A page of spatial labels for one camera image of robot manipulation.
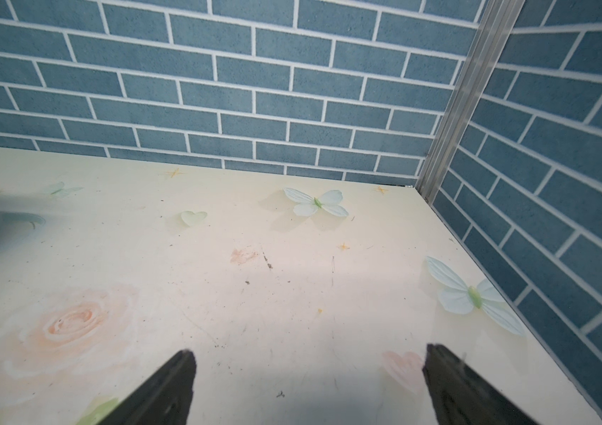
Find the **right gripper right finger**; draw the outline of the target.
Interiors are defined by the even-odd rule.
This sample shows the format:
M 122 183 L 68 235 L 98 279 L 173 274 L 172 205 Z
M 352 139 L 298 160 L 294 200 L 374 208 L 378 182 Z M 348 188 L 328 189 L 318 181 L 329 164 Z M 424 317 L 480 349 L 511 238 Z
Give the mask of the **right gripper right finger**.
M 439 424 L 536 425 L 444 345 L 427 345 L 422 371 Z

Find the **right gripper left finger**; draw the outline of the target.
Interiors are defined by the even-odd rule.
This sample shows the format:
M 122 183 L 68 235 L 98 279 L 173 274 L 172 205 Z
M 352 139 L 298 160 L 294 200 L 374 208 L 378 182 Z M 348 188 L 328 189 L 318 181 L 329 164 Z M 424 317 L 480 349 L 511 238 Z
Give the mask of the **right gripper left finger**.
M 185 425 L 194 396 L 197 362 L 193 352 L 177 352 L 100 424 Z

